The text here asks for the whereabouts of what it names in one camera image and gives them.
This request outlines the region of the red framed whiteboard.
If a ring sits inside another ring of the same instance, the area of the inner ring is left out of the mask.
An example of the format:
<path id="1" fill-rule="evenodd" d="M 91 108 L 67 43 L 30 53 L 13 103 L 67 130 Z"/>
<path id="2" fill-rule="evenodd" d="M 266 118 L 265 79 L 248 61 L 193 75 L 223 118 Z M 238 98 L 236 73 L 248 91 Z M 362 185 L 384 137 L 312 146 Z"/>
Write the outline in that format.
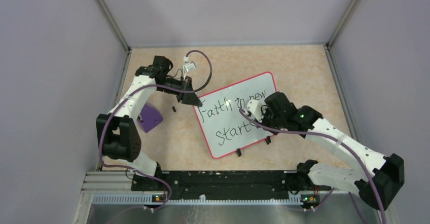
<path id="1" fill-rule="evenodd" d="M 245 108 L 249 100 L 263 102 L 274 92 L 274 76 L 267 71 L 199 97 L 202 107 L 194 107 L 194 111 L 214 159 L 271 136 L 245 119 L 239 109 Z"/>

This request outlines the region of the purple wedge eraser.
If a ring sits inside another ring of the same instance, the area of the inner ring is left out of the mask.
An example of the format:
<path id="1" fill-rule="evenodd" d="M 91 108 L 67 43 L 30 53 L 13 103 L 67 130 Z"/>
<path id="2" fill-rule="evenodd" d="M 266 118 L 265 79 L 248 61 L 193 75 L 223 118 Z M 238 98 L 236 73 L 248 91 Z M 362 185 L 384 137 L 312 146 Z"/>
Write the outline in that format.
<path id="1" fill-rule="evenodd" d="M 163 116 L 151 103 L 147 102 L 141 109 L 137 123 L 144 133 L 148 133 L 163 122 Z"/>

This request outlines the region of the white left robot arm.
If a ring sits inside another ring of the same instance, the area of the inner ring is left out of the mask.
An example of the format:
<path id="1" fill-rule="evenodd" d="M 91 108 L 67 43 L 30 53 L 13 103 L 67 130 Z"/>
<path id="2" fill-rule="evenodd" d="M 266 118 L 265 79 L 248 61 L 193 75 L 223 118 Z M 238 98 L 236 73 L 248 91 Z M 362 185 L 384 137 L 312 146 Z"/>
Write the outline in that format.
<path id="1" fill-rule="evenodd" d="M 151 65 L 141 66 L 136 71 L 131 86 L 119 103 L 96 119 L 99 157 L 123 161 L 126 169 L 144 176 L 143 183 L 150 190 L 159 189 L 163 177 L 156 172 L 157 162 L 141 148 L 137 124 L 144 105 L 156 91 L 173 94 L 179 103 L 185 105 L 203 105 L 193 90 L 192 79 L 177 80 L 168 76 L 172 68 L 173 63 L 168 58 L 155 56 Z"/>

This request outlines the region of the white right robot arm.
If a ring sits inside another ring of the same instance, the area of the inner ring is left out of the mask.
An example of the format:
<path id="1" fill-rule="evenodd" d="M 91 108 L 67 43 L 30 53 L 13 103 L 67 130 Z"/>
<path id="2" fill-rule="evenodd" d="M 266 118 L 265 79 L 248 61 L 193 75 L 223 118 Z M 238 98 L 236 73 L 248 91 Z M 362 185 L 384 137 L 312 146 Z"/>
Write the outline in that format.
<path id="1" fill-rule="evenodd" d="M 282 92 L 264 101 L 249 100 L 245 109 L 264 130 L 273 134 L 298 132 L 348 165 L 339 168 L 316 160 L 298 164 L 297 182 L 305 190 L 330 186 L 359 196 L 376 210 L 386 210 L 405 183 L 405 163 L 399 155 L 386 156 L 362 145 L 314 108 L 297 108 Z"/>

